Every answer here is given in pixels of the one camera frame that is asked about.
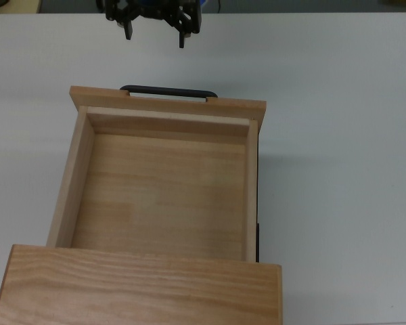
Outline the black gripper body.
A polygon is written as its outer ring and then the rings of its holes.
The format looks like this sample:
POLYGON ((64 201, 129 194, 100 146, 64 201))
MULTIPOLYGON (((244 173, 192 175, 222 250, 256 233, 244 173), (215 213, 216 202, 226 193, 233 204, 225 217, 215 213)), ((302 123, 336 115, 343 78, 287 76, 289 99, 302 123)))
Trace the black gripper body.
POLYGON ((176 8, 176 1, 171 0, 137 0, 140 15, 150 19, 164 19, 176 8))

